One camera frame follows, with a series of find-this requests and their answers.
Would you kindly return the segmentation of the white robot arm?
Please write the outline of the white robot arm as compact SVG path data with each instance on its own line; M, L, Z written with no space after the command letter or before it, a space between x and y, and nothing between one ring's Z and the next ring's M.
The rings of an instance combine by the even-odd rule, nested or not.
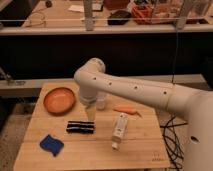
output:
M188 123L184 171L213 171L213 91L108 75L99 58L80 67L74 80L84 105L95 102L102 91L182 117Z

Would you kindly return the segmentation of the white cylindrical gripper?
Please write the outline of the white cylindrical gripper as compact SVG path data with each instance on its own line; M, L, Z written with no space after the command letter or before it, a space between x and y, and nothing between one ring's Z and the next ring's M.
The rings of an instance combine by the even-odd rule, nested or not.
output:
M85 112L87 114L87 118L90 122L95 120L96 108L94 106L90 106L95 103L97 100L96 96L86 97L83 94L79 93L79 101L82 105L88 106L85 108Z

